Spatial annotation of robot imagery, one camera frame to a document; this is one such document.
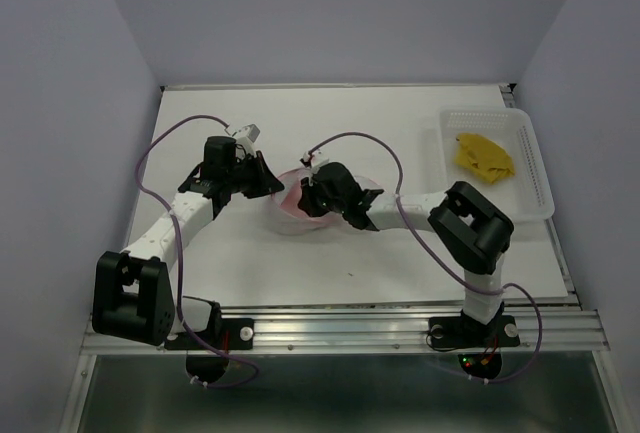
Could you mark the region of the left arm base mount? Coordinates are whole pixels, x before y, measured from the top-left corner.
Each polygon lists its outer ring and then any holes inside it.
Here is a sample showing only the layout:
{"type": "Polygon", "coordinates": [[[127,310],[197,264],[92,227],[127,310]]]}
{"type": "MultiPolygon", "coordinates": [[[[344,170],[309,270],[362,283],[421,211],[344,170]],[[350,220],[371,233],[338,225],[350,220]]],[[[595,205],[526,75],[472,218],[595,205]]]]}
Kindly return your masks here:
{"type": "Polygon", "coordinates": [[[178,331],[163,347],[186,354],[185,371],[192,385],[222,390],[247,385],[257,379],[259,366],[237,355],[253,349],[255,321],[225,318],[218,302],[186,297],[186,313],[195,313],[196,326],[187,329],[176,319],[178,331]]]}

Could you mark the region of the yellow bra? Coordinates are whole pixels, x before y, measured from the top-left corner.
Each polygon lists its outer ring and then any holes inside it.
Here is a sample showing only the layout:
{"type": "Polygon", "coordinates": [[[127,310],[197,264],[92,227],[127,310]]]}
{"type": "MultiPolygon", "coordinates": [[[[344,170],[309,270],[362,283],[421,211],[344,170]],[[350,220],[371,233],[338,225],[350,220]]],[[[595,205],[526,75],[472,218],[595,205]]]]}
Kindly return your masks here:
{"type": "Polygon", "coordinates": [[[475,133],[459,133],[456,143],[454,163],[482,182],[495,184],[515,176],[511,156],[488,138],[475,133]]]}

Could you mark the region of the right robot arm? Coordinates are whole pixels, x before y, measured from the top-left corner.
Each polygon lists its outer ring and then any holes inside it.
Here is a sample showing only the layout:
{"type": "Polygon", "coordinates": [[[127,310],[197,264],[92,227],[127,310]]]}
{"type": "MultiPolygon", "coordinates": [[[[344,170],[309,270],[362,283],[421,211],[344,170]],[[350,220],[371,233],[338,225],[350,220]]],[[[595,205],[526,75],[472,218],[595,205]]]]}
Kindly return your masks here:
{"type": "Polygon", "coordinates": [[[444,192],[402,195],[362,187],[341,163],[305,165],[298,208],[313,218],[335,213],[362,231],[405,229],[442,268],[447,265],[421,238],[433,232],[464,276],[448,273],[465,288],[460,331],[472,343],[491,337],[504,309],[502,266],[513,222],[471,184],[444,192]]]}

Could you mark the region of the white mesh laundry bag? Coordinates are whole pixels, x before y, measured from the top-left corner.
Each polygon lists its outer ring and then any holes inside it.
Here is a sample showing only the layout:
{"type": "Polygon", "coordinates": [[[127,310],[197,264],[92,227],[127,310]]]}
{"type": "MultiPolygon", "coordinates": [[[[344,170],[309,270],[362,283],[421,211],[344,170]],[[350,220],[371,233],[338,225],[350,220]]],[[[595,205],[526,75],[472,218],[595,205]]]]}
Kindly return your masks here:
{"type": "Polygon", "coordinates": [[[367,212],[384,189],[352,174],[345,165],[329,162],[316,169],[300,167],[281,174],[279,180],[284,190],[269,200],[279,232],[302,234],[341,223],[360,231],[375,229],[367,212]]]}

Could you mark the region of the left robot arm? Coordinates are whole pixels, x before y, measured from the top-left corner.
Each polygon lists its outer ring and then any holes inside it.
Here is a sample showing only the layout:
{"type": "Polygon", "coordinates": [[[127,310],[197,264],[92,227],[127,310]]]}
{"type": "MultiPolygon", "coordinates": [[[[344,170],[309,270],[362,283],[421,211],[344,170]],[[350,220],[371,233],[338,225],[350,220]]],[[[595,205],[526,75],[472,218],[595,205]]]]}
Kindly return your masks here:
{"type": "Polygon", "coordinates": [[[203,160],[178,187],[168,211],[121,252],[105,252],[96,266],[92,328],[95,332],[158,346],[176,320],[170,272],[177,262],[177,239],[188,246],[240,193],[270,196],[284,185],[254,148],[255,126],[229,136],[212,136],[203,160]]]}

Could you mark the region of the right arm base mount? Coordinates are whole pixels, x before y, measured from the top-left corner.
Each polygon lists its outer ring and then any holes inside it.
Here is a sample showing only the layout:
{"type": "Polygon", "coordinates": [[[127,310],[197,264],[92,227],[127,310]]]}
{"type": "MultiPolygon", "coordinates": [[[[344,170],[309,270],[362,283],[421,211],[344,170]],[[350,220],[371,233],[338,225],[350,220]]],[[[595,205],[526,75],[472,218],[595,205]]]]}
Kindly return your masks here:
{"type": "Polygon", "coordinates": [[[520,342],[515,318],[498,312],[483,324],[461,312],[458,316],[436,316],[428,320],[427,344],[436,352],[457,352],[462,371],[472,379],[492,382],[501,372],[501,348],[516,348],[520,342]]]}

